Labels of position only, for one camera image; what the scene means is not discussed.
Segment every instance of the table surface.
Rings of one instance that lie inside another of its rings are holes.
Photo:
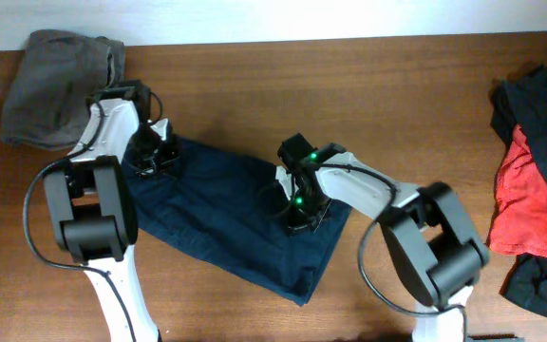
[[[399,181],[453,186],[482,238],[494,211],[504,146],[489,126],[488,93],[525,62],[547,63],[547,32],[267,44],[129,47],[125,77],[157,92],[176,132],[278,162],[295,132],[336,142]],[[22,52],[0,52],[0,112]],[[30,254],[22,197],[46,162],[64,154],[0,142],[0,341],[105,341],[108,330],[85,275]],[[40,189],[33,234],[54,243]],[[176,251],[141,232],[137,269],[164,341],[371,339],[408,333],[414,321],[371,294],[356,268],[368,220],[352,213],[311,301],[291,301]],[[547,341],[547,319],[499,295],[514,258],[493,255],[467,306],[471,335],[515,333]],[[384,293],[412,307],[381,235],[366,256]]]

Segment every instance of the wooden table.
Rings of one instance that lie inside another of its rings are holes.
[[[0,52],[0,111],[22,58]],[[487,94],[528,61],[547,62],[547,32],[209,46],[129,47],[126,78],[157,92],[176,132],[277,162],[280,142],[302,132],[336,142],[400,181],[451,184],[486,238],[504,147],[489,127]],[[25,243],[21,201],[30,179],[61,156],[0,143],[0,341],[105,341],[108,330],[85,275],[38,263]],[[33,231],[54,243],[41,190]],[[165,341],[324,341],[407,333],[409,317],[372,295],[356,268],[368,220],[353,213],[310,303],[300,308],[141,233],[137,269]],[[547,319],[499,295],[514,263],[494,255],[468,302],[470,334],[547,341]],[[380,234],[368,271],[407,307]]]

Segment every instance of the dark blue cloth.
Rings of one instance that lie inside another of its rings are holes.
[[[183,253],[288,298],[310,300],[329,263],[350,207],[330,206],[331,218],[315,233],[288,236],[281,219],[268,219],[286,205],[281,187],[258,202],[256,193],[274,181],[275,166],[252,157],[182,140],[180,177],[123,172],[139,226]]]

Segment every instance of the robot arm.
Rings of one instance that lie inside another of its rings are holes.
[[[75,262],[108,274],[85,271],[103,308],[112,341],[161,341],[141,293],[134,263],[138,223],[120,163],[132,148],[132,163],[148,177],[170,165],[178,156],[176,137],[167,119],[150,123],[150,90],[138,81],[96,95],[90,120],[76,155],[44,177],[47,205],[57,244]],[[88,142],[89,148],[77,155]],[[98,203],[76,199],[94,194]]]
[[[378,220],[396,272],[417,299],[419,312],[465,304],[489,254],[450,187],[398,182],[337,144],[316,149],[300,134],[283,142],[278,156],[286,168],[278,166],[276,179],[292,201],[287,215],[290,234],[315,231],[330,201],[341,200]],[[396,192],[388,206],[390,186]],[[426,241],[422,232],[438,224],[443,231]],[[418,318],[413,339],[461,341],[461,322],[458,311]]]

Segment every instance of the red fabric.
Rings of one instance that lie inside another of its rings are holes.
[[[497,176],[499,213],[489,247],[506,254],[547,257],[547,183],[539,174],[519,125]]]

